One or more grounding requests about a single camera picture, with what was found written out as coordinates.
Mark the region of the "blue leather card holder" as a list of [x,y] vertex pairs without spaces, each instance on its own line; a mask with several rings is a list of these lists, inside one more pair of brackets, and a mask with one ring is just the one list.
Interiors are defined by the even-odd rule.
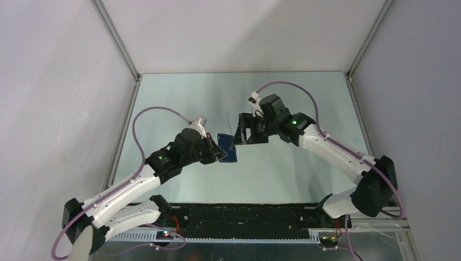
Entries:
[[225,133],[217,134],[219,148],[221,148],[223,151],[227,153],[225,157],[220,159],[221,163],[237,163],[238,162],[236,148],[233,144],[233,139],[234,139],[234,136],[229,135],[229,134],[225,134]]

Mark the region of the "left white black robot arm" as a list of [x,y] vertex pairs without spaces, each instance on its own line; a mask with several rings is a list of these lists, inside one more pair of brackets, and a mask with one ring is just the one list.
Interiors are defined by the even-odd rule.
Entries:
[[157,188],[193,163],[212,164],[226,157],[209,133],[202,135],[185,128],[173,142],[147,157],[138,172],[93,198],[65,203],[62,227],[74,244],[87,227],[92,228],[91,253],[113,236],[134,227],[153,224],[166,226],[173,221],[172,207],[161,195],[153,195],[137,205],[132,201]]

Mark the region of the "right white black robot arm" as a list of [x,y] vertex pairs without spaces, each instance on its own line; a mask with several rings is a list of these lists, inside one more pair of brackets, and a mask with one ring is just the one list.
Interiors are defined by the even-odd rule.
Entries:
[[387,156],[377,159],[335,141],[304,113],[292,114],[275,94],[248,99],[251,113],[240,113],[234,145],[267,144],[276,135],[286,143],[313,152],[335,165],[355,185],[339,194],[327,195],[319,203],[316,220],[330,227],[339,217],[360,212],[376,217],[390,201],[398,185],[394,162]]

